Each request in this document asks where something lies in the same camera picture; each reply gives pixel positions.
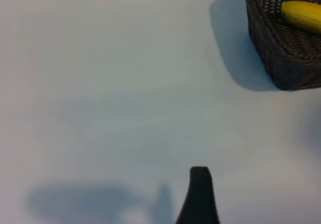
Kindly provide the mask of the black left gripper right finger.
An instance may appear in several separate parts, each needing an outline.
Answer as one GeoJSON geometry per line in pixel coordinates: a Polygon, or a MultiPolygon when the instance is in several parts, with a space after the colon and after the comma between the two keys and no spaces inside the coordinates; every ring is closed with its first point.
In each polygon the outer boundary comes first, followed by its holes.
{"type": "Polygon", "coordinates": [[[213,181],[208,167],[201,167],[201,223],[219,224],[213,181]]]}

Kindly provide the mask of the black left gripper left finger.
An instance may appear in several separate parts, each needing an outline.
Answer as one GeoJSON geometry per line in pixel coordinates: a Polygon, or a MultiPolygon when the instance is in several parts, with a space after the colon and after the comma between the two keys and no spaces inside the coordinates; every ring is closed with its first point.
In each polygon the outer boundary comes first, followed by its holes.
{"type": "Polygon", "coordinates": [[[195,220],[195,212],[193,210],[195,195],[192,193],[192,191],[196,190],[195,184],[197,179],[197,169],[198,167],[196,166],[190,169],[189,187],[183,206],[176,220],[177,224],[193,223],[195,220]]]}

